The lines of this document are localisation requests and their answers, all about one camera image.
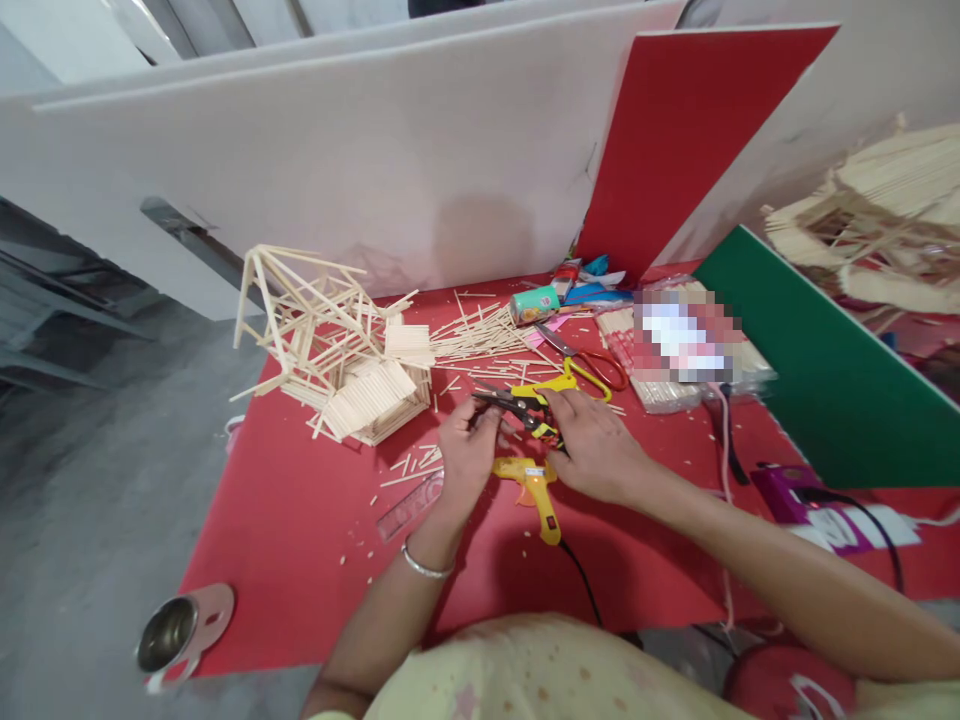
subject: red tabletop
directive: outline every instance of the red tabletop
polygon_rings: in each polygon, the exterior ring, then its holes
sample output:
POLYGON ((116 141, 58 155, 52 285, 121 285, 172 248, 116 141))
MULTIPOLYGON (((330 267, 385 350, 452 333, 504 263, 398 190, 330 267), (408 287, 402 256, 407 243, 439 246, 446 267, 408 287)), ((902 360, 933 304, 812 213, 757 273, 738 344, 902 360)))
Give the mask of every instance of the red tabletop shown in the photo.
MULTIPOLYGON (((545 277, 533 279, 543 282, 545 277)), ((464 310, 472 312, 478 302, 486 307, 527 287, 512 279, 463 289, 497 294, 470 298, 469 310, 466 304, 464 310)), ((458 314, 453 292, 439 290, 418 295, 405 318, 408 324, 437 328, 458 314)), ((559 333, 575 346, 600 345, 592 319, 569 320, 559 333)), ((553 357, 549 348, 544 352, 553 357)), ((467 370, 492 364, 492 359, 457 363, 467 370)), ((268 360, 264 377, 276 372, 276 363, 268 360)), ((368 578, 381 573, 399 551, 402 535, 384 545, 376 521, 420 480, 387 488, 380 483, 400 477, 388 468, 411 448, 418 458, 424 452, 418 445, 436 443, 437 426, 473 391, 465 372, 434 369, 437 392, 458 374, 461 390, 440 398, 439 415, 432 409, 423 412, 376 448, 352 440, 338 445, 322 436, 311 440, 304 423, 312 410, 280 392, 253 399, 181 585, 181 591, 187 591, 227 582, 237 596, 230 627, 204 655, 198 674, 326 659, 363 598, 368 578), (374 495, 379 499, 371 506, 374 495), (341 556, 346 557, 342 566, 341 556)), ((629 389, 616 393, 613 402, 625 408, 627 427, 655 460, 698 486, 719 489, 718 446, 702 406, 689 413, 648 415, 629 389)), ((734 405, 733 423, 744 467, 761 461, 803 462, 760 403, 734 405)), ((542 455, 534 441, 498 454, 542 455)), ((738 507, 769 518, 752 486, 734 488, 738 507)), ((725 617, 719 566, 685 538, 636 513, 584 497, 562 482, 552 484, 550 492, 563 536, 590 579, 608 630, 725 617)), ((441 599, 434 639, 483 619, 523 611, 550 610, 592 622, 589 600, 570 558, 539 539, 537 512, 516 505, 518 494, 516 483, 491 478, 467 528, 460 569, 441 599)), ((960 490, 883 490, 873 497, 915 517, 940 517, 960 501, 960 490)), ((955 560, 960 526, 925 528, 921 535, 922 545, 900 550, 908 595, 917 600, 960 595, 955 560)), ((852 562, 892 582, 886 552, 855 556, 852 562)), ((765 613, 743 588, 734 588, 734 599, 739 618, 765 613)))

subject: green panel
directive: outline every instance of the green panel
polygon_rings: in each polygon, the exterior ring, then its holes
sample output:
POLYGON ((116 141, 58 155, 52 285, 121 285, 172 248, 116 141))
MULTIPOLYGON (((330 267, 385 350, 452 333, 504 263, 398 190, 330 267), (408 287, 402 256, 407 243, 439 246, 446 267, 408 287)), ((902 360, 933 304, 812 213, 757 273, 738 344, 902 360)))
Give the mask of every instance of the green panel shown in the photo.
POLYGON ((764 398, 835 488, 960 485, 960 410, 744 227, 694 273, 779 374, 764 398))

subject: yellow shirt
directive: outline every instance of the yellow shirt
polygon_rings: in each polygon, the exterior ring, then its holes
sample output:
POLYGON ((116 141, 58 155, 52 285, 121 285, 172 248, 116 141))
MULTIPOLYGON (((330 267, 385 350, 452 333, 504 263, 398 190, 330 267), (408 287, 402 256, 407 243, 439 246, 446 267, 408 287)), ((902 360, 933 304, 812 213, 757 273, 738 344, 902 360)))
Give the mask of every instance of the yellow shirt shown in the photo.
MULTIPOLYGON (((857 720, 960 718, 960 682, 858 688, 857 720)), ((412 652, 365 720, 716 718, 750 716, 659 660, 560 615, 475 625, 412 652)), ((338 712, 314 720, 343 720, 338 712)))

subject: silver bangle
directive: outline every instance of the silver bangle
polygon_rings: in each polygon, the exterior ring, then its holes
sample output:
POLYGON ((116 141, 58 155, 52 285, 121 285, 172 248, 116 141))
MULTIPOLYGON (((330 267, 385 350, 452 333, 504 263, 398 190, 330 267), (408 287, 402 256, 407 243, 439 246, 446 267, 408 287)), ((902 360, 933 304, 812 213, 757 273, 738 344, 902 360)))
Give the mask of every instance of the silver bangle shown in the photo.
POLYGON ((412 557, 410 557, 410 551, 407 550, 407 541, 403 541, 403 547, 400 548, 400 552, 403 553, 403 556, 407 559, 407 564, 416 570, 421 575, 424 575, 432 580, 446 580, 450 577, 450 574, 453 572, 453 568, 449 570, 444 570, 443 572, 438 572, 436 570, 431 570, 430 568, 425 568, 423 565, 418 563, 412 557))

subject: metal cup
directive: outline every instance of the metal cup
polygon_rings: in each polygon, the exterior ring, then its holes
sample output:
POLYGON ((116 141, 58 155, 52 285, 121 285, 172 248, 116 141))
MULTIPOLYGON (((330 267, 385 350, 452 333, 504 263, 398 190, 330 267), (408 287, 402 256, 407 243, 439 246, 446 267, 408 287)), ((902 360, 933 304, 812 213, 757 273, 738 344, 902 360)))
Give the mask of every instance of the metal cup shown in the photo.
POLYGON ((153 613, 140 636, 137 666, 149 673, 151 695, 177 687, 189 678, 203 651, 213 645, 233 616, 233 590, 225 583, 208 585, 167 600, 153 613), (184 665, 172 680, 167 674, 184 665))

